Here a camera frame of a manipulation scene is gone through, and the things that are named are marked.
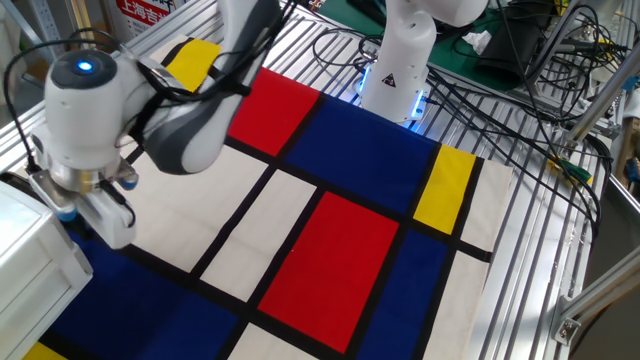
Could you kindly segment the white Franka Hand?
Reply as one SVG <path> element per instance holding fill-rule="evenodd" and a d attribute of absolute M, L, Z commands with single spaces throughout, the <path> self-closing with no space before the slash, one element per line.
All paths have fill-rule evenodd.
<path fill-rule="evenodd" d="M 129 245 L 136 236 L 136 215 L 114 184 L 135 186 L 137 173 L 117 149 L 103 154 L 78 151 L 77 164 L 54 152 L 48 133 L 31 135 L 38 171 L 29 175 L 36 194 L 64 222 L 82 217 L 113 249 Z"/>

